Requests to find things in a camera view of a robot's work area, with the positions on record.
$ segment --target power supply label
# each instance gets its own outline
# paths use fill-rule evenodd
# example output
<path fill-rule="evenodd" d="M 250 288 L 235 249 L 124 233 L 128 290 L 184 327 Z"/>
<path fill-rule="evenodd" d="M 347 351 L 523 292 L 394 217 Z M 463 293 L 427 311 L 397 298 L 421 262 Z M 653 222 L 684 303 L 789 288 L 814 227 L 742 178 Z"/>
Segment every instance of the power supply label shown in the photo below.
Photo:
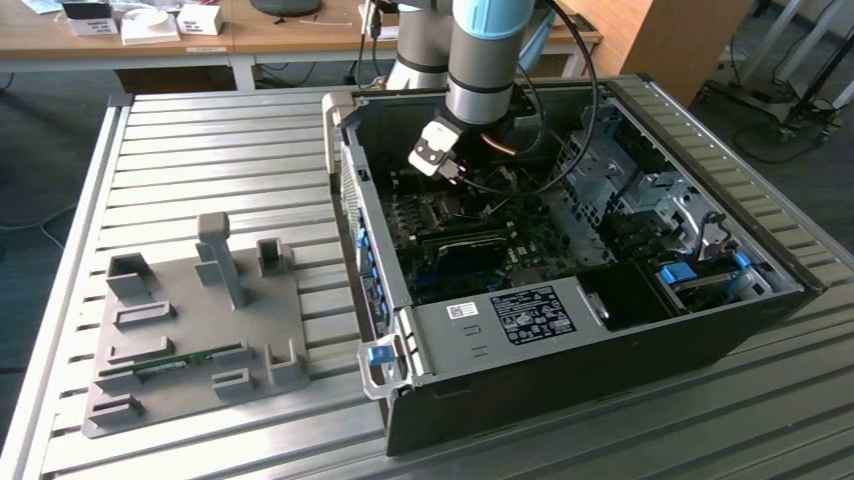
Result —
<path fill-rule="evenodd" d="M 541 287 L 491 297 L 493 307 L 514 345 L 575 331 L 554 288 Z"/>

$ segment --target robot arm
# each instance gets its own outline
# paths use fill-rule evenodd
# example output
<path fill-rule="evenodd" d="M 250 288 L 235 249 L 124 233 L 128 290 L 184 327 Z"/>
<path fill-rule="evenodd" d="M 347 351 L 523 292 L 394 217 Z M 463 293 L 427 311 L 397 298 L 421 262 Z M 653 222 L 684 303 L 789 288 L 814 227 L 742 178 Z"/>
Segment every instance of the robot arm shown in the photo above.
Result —
<path fill-rule="evenodd" d="M 517 67 L 537 61 L 554 15 L 545 15 L 527 32 L 523 51 L 537 0 L 399 3 L 399 52 L 389 88 L 449 85 L 446 108 L 425 127 L 410 163 L 426 175 L 453 180 L 461 173 L 449 158 L 454 145 L 466 131 L 489 128 L 507 114 Z M 449 8 L 453 17 L 443 15 Z"/>

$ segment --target metal rail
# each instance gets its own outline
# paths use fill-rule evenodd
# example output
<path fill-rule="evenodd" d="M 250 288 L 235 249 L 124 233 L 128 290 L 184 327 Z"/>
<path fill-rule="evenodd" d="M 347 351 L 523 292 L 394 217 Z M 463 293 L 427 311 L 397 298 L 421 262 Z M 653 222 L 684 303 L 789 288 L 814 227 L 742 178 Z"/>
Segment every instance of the metal rail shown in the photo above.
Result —
<path fill-rule="evenodd" d="M 358 327 L 322 174 L 317 130 L 327 89 L 138 97 L 104 122 L 0 478 L 850 475 L 850 254 L 654 85 L 635 78 L 619 83 L 830 286 L 794 318 L 708 369 L 389 458 L 379 408 L 362 392 Z M 194 217 L 212 210 L 231 214 L 232 248 L 281 235 L 295 249 L 313 383 L 91 440 L 80 424 L 108 258 L 127 251 L 142 251 L 150 262 L 194 255 Z"/>

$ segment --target barcode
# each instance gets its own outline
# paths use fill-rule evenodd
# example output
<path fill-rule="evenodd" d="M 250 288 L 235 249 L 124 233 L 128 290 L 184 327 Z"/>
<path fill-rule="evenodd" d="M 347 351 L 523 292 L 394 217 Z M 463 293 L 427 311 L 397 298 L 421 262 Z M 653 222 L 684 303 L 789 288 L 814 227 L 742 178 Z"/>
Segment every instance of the barcode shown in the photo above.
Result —
<path fill-rule="evenodd" d="M 451 319 L 471 317 L 478 315 L 478 306 L 474 302 L 461 303 L 459 305 L 451 305 L 447 307 L 449 316 Z"/>

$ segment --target sticker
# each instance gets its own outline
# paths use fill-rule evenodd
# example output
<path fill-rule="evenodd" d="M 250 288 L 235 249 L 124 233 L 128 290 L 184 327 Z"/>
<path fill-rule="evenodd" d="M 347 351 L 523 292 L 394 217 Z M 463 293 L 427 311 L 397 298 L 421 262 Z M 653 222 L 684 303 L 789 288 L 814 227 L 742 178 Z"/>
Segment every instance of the sticker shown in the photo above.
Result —
<path fill-rule="evenodd" d="M 537 342 L 575 331 L 570 315 L 551 287 L 509 293 L 491 297 L 490 300 L 507 339 L 514 345 Z"/>
<path fill-rule="evenodd" d="M 187 47 L 187 53 L 226 52 L 226 47 Z"/>
<path fill-rule="evenodd" d="M 478 314 L 478 306 L 474 302 L 461 303 L 449 307 L 449 317 L 451 319 L 471 317 Z"/>

